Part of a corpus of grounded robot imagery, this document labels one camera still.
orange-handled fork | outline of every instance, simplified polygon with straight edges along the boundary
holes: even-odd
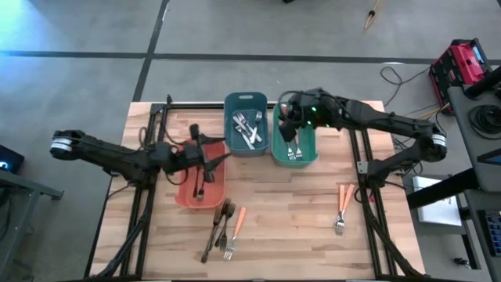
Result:
[[[344,196],[344,185],[339,186],[339,215],[336,220],[336,235],[343,236],[344,232],[344,211],[351,199],[351,193],[355,185],[350,184],[348,187],[348,192],[346,192],[346,197]]]
[[[225,254],[223,255],[223,258],[225,260],[232,259],[233,252],[235,251],[236,235],[238,235],[238,232],[240,231],[240,227],[242,226],[243,217],[245,216],[245,211],[246,211],[246,208],[244,208],[244,207],[242,207],[240,209],[240,214],[238,215],[238,221],[236,222],[235,233],[233,234],[232,242],[228,246],[226,246],[226,251],[225,251]]]

green plastic bin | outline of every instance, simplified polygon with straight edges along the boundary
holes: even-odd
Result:
[[[258,157],[266,152],[269,145],[268,115],[266,107],[268,98],[260,92],[235,92],[225,99],[225,142],[226,146],[235,157]],[[258,125],[258,135],[261,142],[254,143],[254,150],[250,150],[242,135],[235,130],[235,121],[232,117],[236,113],[242,113],[250,126],[254,127],[254,121],[258,110],[262,112],[262,119]]]
[[[299,128],[299,144],[303,154],[302,161],[290,161],[287,156],[287,146],[279,131],[280,107],[276,104],[273,108],[273,131],[272,131],[272,156],[280,166],[286,168],[304,168],[311,164],[319,154],[316,152],[315,130],[313,127]],[[296,143],[290,142],[290,148],[296,152]]]

red power tool battery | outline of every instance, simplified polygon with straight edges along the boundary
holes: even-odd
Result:
[[[452,40],[451,45],[431,65],[429,72],[440,107],[449,102],[449,87],[473,85],[491,71],[478,39]],[[448,106],[442,113],[453,114],[453,111]]]

concrete floor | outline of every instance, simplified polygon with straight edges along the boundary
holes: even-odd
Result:
[[[146,53],[160,4],[0,1],[0,52]],[[454,38],[478,37],[489,59],[501,59],[501,9],[495,0],[387,0],[364,34],[372,5],[362,0],[289,5],[280,0],[171,0],[155,52],[432,59]],[[66,191],[61,202],[41,200],[32,219],[36,233],[23,243],[20,258],[34,267],[35,281],[83,276],[110,181],[94,165],[52,159],[51,136],[57,129],[77,128],[119,142],[143,61],[0,56],[0,143],[26,157],[23,176]],[[163,101],[171,94],[175,101],[221,101],[236,91],[259,91],[274,100],[285,90],[322,86],[339,96],[385,101],[395,88],[380,77],[384,66],[153,60],[141,100]],[[409,78],[427,65],[393,67]],[[387,110],[405,114],[435,103],[422,75],[402,86]],[[439,164],[425,164],[424,172],[469,168],[454,118],[440,118],[449,134],[449,154]],[[473,271],[451,263],[465,256],[459,236],[418,233],[418,239],[433,277],[490,280],[485,264]]]

butcher block tabletop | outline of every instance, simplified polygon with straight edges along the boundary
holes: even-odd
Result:
[[[366,103],[383,110],[381,101]],[[122,145],[139,147],[139,129],[147,126],[150,106],[151,103],[131,104]],[[271,111],[268,120],[272,120]],[[168,132],[174,140],[189,138],[188,127],[193,123],[199,124],[200,131],[207,136],[224,136],[222,110],[168,112]],[[358,188],[348,131],[317,128],[316,137],[319,158],[307,168],[281,168],[274,163],[269,151],[261,157],[229,157],[225,161],[226,196],[237,205],[236,215],[240,207],[247,208],[231,261],[225,261],[223,252],[213,248],[207,263],[200,262],[212,230],[214,209],[179,207],[174,200],[178,187],[171,185],[163,172],[160,173],[142,278],[373,279],[362,205],[353,199],[350,201],[342,237],[337,236],[333,228],[339,185],[353,183]],[[390,134],[369,130],[369,137],[375,158],[383,159],[395,153]],[[179,181],[179,178],[176,174],[173,180]],[[388,180],[401,183],[396,177]],[[110,193],[125,185],[121,177],[115,178]],[[107,201],[91,275],[103,270],[124,243],[134,190],[129,187]],[[143,193],[144,205],[147,192]],[[404,190],[387,185],[381,193],[391,239],[412,266],[423,273]],[[228,223],[229,236],[236,224],[236,215]],[[387,273],[384,249],[380,240],[377,242],[383,272]],[[132,249],[130,273],[135,270],[138,245],[139,239]]]

